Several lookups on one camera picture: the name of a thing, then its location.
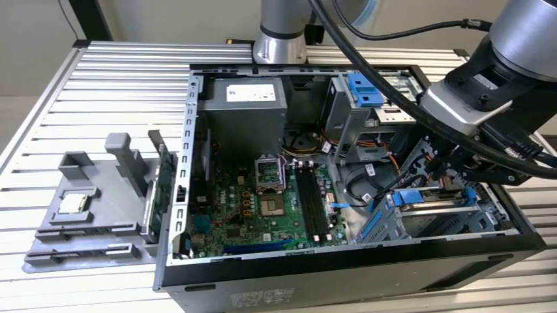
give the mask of metal case frame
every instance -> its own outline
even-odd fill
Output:
[[[307,66],[296,70],[283,65],[204,65],[190,67],[188,100],[185,105],[182,138],[174,194],[188,183],[188,160],[196,116],[197,91],[204,72],[235,75],[245,67],[253,74],[276,75],[311,71],[345,71],[347,66]],[[164,220],[158,243],[158,258],[153,289],[165,291],[186,310],[220,312],[229,309],[259,311],[297,308],[356,301],[383,296],[459,288],[499,269],[542,251],[540,236],[526,220],[516,204],[500,186],[491,186],[507,209],[520,234],[462,241],[428,241],[419,245],[380,246],[317,254],[296,254],[279,258],[228,258],[225,261],[172,265],[166,260],[172,251],[168,240],[185,227],[186,203],[174,205]],[[349,288],[337,281],[349,282]],[[264,299],[256,305],[243,302],[244,295]]]

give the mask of wire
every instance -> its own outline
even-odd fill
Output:
[[[388,158],[389,158],[389,160],[392,162],[393,168],[396,169],[396,176],[400,176],[400,168],[397,167],[397,163],[396,163],[396,161],[393,159],[393,156],[392,155],[388,155]]]
[[[58,0],[58,6],[60,6],[61,14],[64,15],[64,18],[66,19],[66,22],[68,22],[68,25],[69,25],[70,31],[73,31],[73,35],[76,36],[76,40],[78,40],[76,30],[74,30],[74,28],[73,28],[72,24],[69,23],[69,19],[68,19],[68,16],[66,16],[66,12],[64,11],[64,7],[61,6],[61,2],[60,2],[60,0]]]
[[[376,89],[383,95],[396,103],[397,107],[420,123],[430,131],[444,137],[454,144],[459,145],[463,149],[484,158],[488,162],[508,168],[528,176],[535,176],[544,179],[557,179],[557,169],[544,168],[528,162],[518,160],[507,154],[496,151],[486,144],[475,141],[467,137],[448,125],[443,124],[434,116],[431,116],[422,108],[419,108],[389,85],[389,83],[380,76],[377,71],[369,66],[364,58],[360,56],[353,46],[347,41],[343,33],[337,29],[328,13],[323,8],[320,0],[308,0],[311,8],[320,24],[327,30],[336,46],[353,64],[355,68],[360,71],[365,79],[373,83]]]
[[[401,37],[407,37],[411,35],[416,35],[419,33],[424,33],[426,31],[434,31],[435,29],[442,28],[450,28],[450,27],[460,27],[460,28],[470,28],[476,29],[480,31],[488,31],[490,29],[490,22],[482,21],[482,20],[470,20],[463,19],[459,21],[448,21],[448,22],[439,22],[434,23],[414,29],[408,29],[407,31],[400,31],[397,33],[387,34],[387,35],[367,35],[361,33],[349,23],[349,21],[345,19],[341,11],[340,6],[337,5],[337,0],[332,1],[333,10],[336,11],[337,17],[340,18],[341,23],[344,24],[345,28],[349,30],[349,32],[357,36],[359,38],[369,41],[380,41],[380,40],[389,40],[396,39]]]
[[[317,153],[297,154],[297,153],[289,152],[289,151],[288,151],[288,150],[285,150],[284,148],[281,148],[281,151],[284,151],[284,153],[285,153],[287,155],[289,155],[289,156],[292,156],[292,157],[296,157],[296,158],[304,158],[304,157],[311,157],[311,156],[313,156],[313,155],[319,155]]]

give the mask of black ram slot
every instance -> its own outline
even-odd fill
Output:
[[[324,241],[328,233],[327,220],[313,171],[312,168],[296,168],[295,172],[307,237],[315,241],[315,236],[317,236],[319,241]]]

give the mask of aluminum extrusion table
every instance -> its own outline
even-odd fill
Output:
[[[419,65],[431,82],[466,61],[451,50],[359,51],[372,64]],[[104,138],[128,132],[132,149],[152,157],[152,128],[177,150],[188,64],[198,62],[249,63],[249,45],[92,42],[70,50],[0,156],[0,311],[181,312],[166,294],[150,291],[153,264],[33,275],[21,265],[61,178],[56,167],[64,151],[110,159]],[[308,47],[308,62],[348,61],[335,47]],[[548,250],[459,290],[300,311],[555,312],[557,181],[531,179],[508,191]]]

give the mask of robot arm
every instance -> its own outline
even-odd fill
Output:
[[[363,11],[368,0],[341,1],[345,19],[352,22]],[[332,2],[323,5],[332,11]],[[256,63],[303,64],[305,62],[305,24],[316,23],[309,4],[303,0],[260,1],[260,33],[253,44]]]
[[[356,69],[430,130],[435,164],[450,164],[463,175],[474,174],[476,181],[488,181],[496,174],[506,180],[490,182],[500,184],[518,185],[530,176],[557,179],[555,169],[535,165],[540,149],[528,138],[557,113],[551,105],[557,102],[557,1],[508,1],[470,61],[430,87],[419,107],[367,64],[320,1],[308,2]]]

